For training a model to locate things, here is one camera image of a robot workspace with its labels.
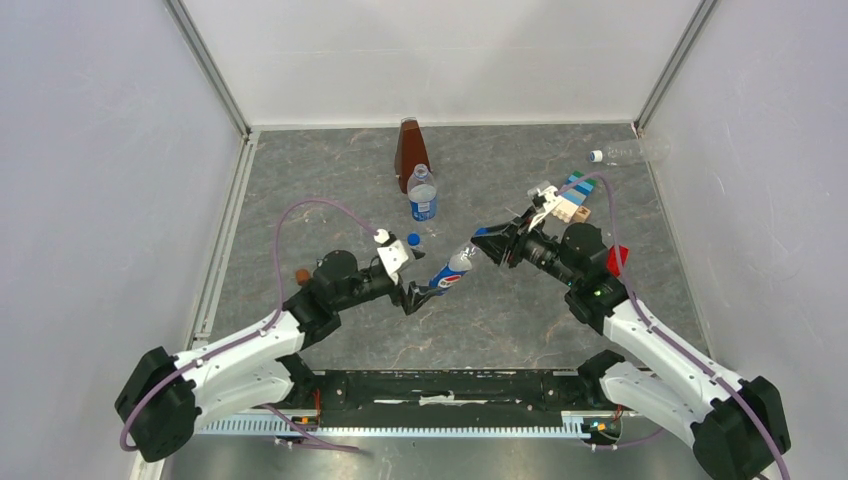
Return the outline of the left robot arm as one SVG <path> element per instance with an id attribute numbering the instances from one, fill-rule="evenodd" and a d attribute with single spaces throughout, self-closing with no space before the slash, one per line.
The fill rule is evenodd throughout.
<path id="1" fill-rule="evenodd" d="M 325 255 L 298 291 L 267 317 L 207 346 L 141 356 L 114 407 L 120 447 L 153 463 L 178 451 L 210 423 L 253 407 L 306 405 L 314 380 L 299 354 L 341 325 L 342 311 L 387 297 L 410 314 L 428 291 L 405 285 L 401 270 L 423 258 L 416 248 L 381 247 L 360 268 L 349 251 Z"/>

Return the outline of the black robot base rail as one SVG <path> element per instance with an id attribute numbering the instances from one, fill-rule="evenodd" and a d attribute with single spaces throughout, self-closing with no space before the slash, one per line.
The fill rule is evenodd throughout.
<path id="1" fill-rule="evenodd" d="M 313 411 L 308 426 L 363 433 L 536 434 L 567 432 L 566 412 L 615 410 L 600 387 L 623 356 L 604 350 L 575 370 L 310 370 L 299 356 L 278 410 Z"/>

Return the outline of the Pepsi bottle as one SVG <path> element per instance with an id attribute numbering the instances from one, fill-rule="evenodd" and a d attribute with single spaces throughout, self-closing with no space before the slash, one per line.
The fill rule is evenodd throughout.
<path id="1" fill-rule="evenodd" d="M 470 241 L 461 245 L 444 266 L 429 280 L 428 286 L 443 294 L 470 272 L 478 261 L 478 249 Z"/>
<path id="2" fill-rule="evenodd" d="M 407 196 L 412 218 L 417 222 L 434 219 L 437 214 L 437 186 L 429 167 L 417 164 L 407 181 Z"/>

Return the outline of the clear unlabelled plastic bottle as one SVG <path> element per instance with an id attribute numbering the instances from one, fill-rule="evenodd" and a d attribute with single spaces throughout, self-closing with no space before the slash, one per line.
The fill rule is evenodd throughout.
<path id="1" fill-rule="evenodd" d="M 664 138 L 636 138 L 609 143 L 589 153 L 591 163 L 611 166 L 629 166 L 643 162 L 665 160 L 671 144 Z"/>

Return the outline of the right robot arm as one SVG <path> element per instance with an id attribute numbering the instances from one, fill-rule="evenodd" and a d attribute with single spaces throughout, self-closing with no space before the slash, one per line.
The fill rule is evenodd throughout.
<path id="1" fill-rule="evenodd" d="M 713 479 L 755 479 L 771 465 L 788 478 L 791 437 L 776 386 L 741 377 L 670 331 L 629 290 L 621 249 L 605 245 L 599 228 L 576 223 L 556 238 L 516 218 L 479 229 L 471 242 L 497 265 L 526 261 L 564 283 L 571 314 L 646 366 L 611 351 L 596 355 L 577 382 L 585 405 L 611 402 L 647 417 Z"/>

